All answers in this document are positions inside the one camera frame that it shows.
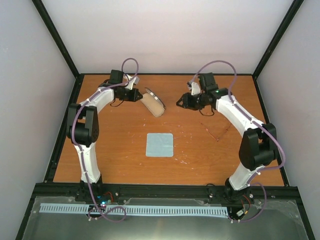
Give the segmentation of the brown striped glasses case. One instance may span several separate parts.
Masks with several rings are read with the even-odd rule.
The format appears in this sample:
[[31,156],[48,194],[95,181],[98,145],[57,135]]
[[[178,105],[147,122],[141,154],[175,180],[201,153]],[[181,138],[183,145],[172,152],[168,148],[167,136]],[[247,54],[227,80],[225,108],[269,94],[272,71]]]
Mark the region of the brown striped glasses case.
[[144,89],[146,90],[146,93],[142,95],[140,101],[154,117],[161,117],[166,110],[164,102],[150,88],[145,87]]

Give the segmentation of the thin red frame glasses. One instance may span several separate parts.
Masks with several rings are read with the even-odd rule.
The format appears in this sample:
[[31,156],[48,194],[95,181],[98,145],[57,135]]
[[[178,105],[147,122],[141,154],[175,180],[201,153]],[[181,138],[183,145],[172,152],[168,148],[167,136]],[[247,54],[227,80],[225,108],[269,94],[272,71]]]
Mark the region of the thin red frame glasses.
[[224,135],[229,131],[231,124],[228,123],[223,127],[208,126],[202,122],[199,124],[205,129],[205,131],[216,141],[219,142],[223,139]]

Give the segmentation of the light blue cleaning cloth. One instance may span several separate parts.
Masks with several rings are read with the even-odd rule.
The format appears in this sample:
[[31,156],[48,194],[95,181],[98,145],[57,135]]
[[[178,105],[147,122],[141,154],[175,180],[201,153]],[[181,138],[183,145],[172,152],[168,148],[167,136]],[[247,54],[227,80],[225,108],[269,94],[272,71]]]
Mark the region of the light blue cleaning cloth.
[[174,156],[174,136],[172,133],[148,133],[146,136],[147,157],[166,157]]

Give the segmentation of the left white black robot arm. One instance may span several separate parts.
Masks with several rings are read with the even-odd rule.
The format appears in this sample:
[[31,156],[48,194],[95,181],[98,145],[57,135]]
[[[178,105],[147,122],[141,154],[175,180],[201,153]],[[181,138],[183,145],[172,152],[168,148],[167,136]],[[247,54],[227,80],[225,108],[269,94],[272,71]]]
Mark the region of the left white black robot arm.
[[99,112],[116,99],[123,102],[141,100],[142,94],[134,87],[139,80],[137,74],[130,76],[121,70],[112,70],[109,78],[91,96],[68,106],[66,135],[78,155],[80,185],[92,201],[99,201],[104,195],[96,154],[96,142],[100,134]]

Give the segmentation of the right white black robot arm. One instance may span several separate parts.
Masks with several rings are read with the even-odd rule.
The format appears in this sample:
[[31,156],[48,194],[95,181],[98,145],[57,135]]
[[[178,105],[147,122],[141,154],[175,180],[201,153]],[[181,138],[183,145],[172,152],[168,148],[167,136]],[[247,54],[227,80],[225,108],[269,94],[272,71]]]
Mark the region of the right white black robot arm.
[[229,202],[237,201],[253,178],[278,157],[275,143],[277,131],[273,124],[265,124],[241,106],[227,88],[220,88],[213,73],[196,75],[187,83],[189,92],[176,102],[178,107],[201,111],[210,106],[222,114],[242,137],[238,157],[240,163],[235,172],[225,181],[224,197]]

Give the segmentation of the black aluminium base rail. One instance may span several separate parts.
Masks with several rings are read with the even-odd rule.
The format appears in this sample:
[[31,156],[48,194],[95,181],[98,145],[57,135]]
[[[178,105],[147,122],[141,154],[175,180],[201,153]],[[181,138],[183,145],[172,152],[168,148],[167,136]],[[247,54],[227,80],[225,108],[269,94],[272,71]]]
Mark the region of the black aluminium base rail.
[[[210,204],[239,203],[244,196],[253,195],[254,200],[263,200],[264,192],[268,200],[295,200],[301,202],[297,187],[292,186],[253,186],[244,193],[232,198],[227,197],[224,186],[210,185],[143,185],[143,184],[102,184],[92,188],[97,201],[112,196],[113,201],[120,203],[131,198],[143,199],[195,199]],[[37,183],[31,195],[36,197],[74,197],[79,202],[92,202],[89,188],[79,183]]]

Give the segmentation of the left black frame post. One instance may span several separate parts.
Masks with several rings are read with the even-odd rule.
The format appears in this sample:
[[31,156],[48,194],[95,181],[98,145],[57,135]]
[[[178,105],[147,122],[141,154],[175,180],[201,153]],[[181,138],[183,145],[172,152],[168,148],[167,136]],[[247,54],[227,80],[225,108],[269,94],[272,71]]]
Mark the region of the left black frame post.
[[52,39],[54,40],[57,48],[59,49],[65,63],[67,64],[69,70],[71,71],[72,75],[77,78],[80,73],[66,48],[65,43],[63,42],[49,12],[47,11],[44,3],[42,0],[32,0],[32,3],[37,10],[39,16],[41,17],[43,23],[45,24],[48,32],[50,33]]

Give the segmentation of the black frame post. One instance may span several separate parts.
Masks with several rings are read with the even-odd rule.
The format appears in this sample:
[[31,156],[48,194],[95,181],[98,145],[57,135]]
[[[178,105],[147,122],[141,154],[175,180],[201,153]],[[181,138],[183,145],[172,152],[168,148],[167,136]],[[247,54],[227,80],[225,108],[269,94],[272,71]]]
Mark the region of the black frame post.
[[57,48],[59,49],[65,63],[67,64],[69,70],[71,71],[72,75],[77,78],[80,73],[66,48],[65,43],[63,42],[49,12],[47,11],[44,3],[42,0],[32,0],[32,3],[37,10],[39,16],[41,17],[43,23],[45,24],[48,32],[50,33],[52,39],[54,40]]
[[290,26],[291,22],[295,18],[297,12],[299,11],[300,7],[304,3],[304,0],[293,0],[290,7],[288,8],[286,14],[284,15],[280,25],[278,26],[277,30],[275,31],[270,43],[268,44],[266,50],[264,51],[258,65],[256,66],[255,70],[253,71],[252,77],[254,80],[257,80],[260,74],[262,73],[264,67],[268,63],[269,59],[271,58],[273,52],[275,51],[276,47],[278,46],[279,42],[281,41],[282,37],[286,33],[288,27]]

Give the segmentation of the right black frame post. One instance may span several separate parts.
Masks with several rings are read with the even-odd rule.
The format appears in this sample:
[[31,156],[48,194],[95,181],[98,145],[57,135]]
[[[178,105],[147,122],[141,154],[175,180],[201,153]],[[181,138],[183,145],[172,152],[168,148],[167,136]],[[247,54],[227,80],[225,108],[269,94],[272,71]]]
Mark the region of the right black frame post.
[[278,26],[277,30],[275,31],[270,43],[268,44],[266,50],[264,51],[258,65],[256,66],[255,70],[253,71],[252,77],[254,80],[257,80],[260,74],[262,73],[264,67],[268,63],[269,59],[271,58],[273,52],[275,51],[276,47],[278,46],[279,42],[281,41],[282,37],[286,33],[288,27],[290,26],[291,22],[295,18],[297,12],[299,11],[300,7],[304,3],[304,0],[293,0],[290,7],[288,8],[286,14],[284,15],[280,25]]

